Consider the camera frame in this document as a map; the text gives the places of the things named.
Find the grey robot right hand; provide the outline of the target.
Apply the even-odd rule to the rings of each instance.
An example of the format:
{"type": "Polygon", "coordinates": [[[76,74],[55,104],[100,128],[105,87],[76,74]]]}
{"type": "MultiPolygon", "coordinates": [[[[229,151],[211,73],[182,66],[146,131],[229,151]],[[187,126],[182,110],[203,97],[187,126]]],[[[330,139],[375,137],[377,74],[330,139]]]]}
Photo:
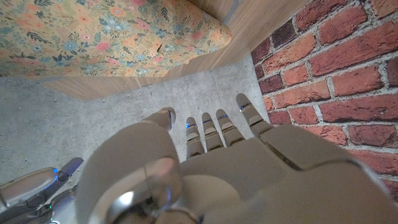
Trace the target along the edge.
{"type": "Polygon", "coordinates": [[[70,223],[77,186],[59,192],[83,163],[33,171],[1,186],[1,223],[70,223]]]}

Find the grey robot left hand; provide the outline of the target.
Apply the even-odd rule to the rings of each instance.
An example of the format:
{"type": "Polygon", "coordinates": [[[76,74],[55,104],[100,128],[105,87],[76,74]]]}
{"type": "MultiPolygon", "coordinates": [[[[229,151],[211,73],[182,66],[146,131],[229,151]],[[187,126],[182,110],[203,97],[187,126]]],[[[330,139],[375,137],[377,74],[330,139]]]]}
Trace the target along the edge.
{"type": "Polygon", "coordinates": [[[88,159],[78,223],[396,223],[397,204],[352,154],[302,128],[274,127],[244,94],[253,137],[223,110],[187,119],[187,159],[170,137],[175,111],[111,136],[88,159]]]}

